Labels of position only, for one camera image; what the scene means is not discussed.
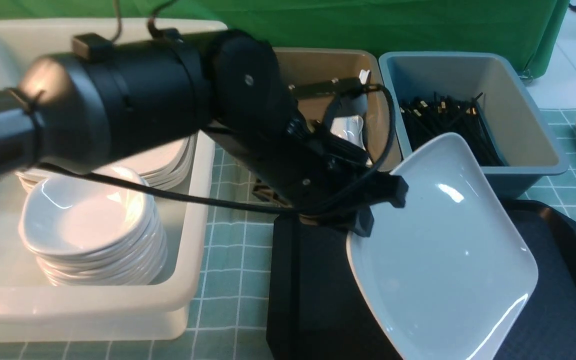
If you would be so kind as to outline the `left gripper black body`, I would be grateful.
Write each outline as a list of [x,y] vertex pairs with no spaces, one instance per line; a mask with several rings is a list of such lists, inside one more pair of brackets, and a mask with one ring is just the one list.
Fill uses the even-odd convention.
[[287,136],[269,155],[268,186],[315,223],[346,226],[359,208],[378,199],[378,170],[370,153],[334,135]]

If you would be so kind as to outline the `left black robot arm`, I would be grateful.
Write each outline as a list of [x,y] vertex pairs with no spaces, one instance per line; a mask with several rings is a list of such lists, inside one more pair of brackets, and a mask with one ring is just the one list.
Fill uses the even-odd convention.
[[[0,178],[34,167],[163,199],[261,214],[295,215],[368,237],[371,207],[404,208],[409,186],[382,173],[382,154],[331,133],[344,101],[381,84],[345,78],[289,85],[267,41],[237,29],[182,35],[149,22],[151,39],[121,45],[95,33],[71,52],[39,57],[0,90]],[[95,170],[206,133],[285,203],[281,207],[177,194]]]

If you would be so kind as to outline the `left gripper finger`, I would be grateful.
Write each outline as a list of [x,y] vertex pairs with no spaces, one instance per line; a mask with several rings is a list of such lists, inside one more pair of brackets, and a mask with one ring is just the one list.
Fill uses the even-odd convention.
[[370,237],[373,226],[374,216],[370,207],[360,207],[346,216],[347,230],[359,237]]
[[379,174],[378,199],[390,203],[394,208],[406,207],[409,185],[400,175]]

